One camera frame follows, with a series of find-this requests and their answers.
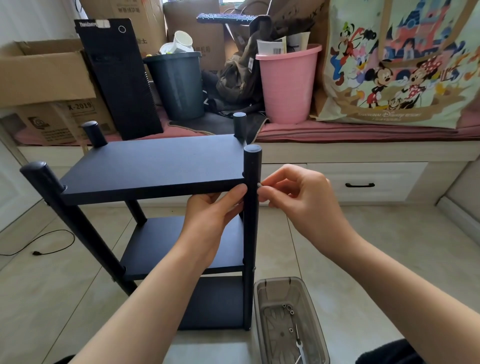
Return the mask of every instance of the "forearm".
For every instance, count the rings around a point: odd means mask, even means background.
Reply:
[[[161,363],[203,269],[177,243],[73,363]]]
[[[331,259],[431,364],[480,363],[480,315],[360,236]]]

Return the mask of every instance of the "plastic storage container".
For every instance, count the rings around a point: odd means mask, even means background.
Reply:
[[[317,313],[300,278],[259,280],[253,294],[262,364],[295,364],[300,356],[297,329],[306,362],[330,364]]]
[[[200,52],[184,52],[144,58],[171,120],[190,120],[205,114],[200,57]]]
[[[318,52],[322,46],[309,44],[300,52],[260,55],[260,73],[265,112],[271,122],[296,124],[308,120]]]

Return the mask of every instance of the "left hand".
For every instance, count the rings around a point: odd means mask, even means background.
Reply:
[[[218,194],[196,194],[188,199],[185,222],[177,244],[194,252],[204,269],[213,262],[226,225],[243,210],[247,186],[239,184],[220,200]]]

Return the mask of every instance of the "black cylindrical post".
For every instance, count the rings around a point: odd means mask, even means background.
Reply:
[[[125,268],[105,244],[81,209],[78,206],[68,206],[63,202],[61,193],[68,187],[60,183],[48,165],[45,162],[31,162],[20,168],[20,172],[125,293],[132,294],[137,285],[133,281],[123,279]]]
[[[248,187],[243,197],[243,328],[252,327],[253,283],[257,248],[258,195],[262,171],[262,147],[250,144],[243,149],[243,177]]]
[[[138,225],[143,225],[147,222],[147,218],[137,200],[125,201],[125,203]]]
[[[98,122],[96,121],[87,121],[82,124],[82,128],[85,130],[85,133],[90,139],[93,148],[100,148],[101,146],[106,146],[108,143],[103,135]]]
[[[233,131],[234,137],[240,142],[245,142],[247,139],[247,114],[244,112],[236,112],[233,114]]]

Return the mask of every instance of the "dark gray trash bin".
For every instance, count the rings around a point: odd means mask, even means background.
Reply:
[[[201,55],[184,52],[144,58],[171,120],[190,120],[205,114]]]

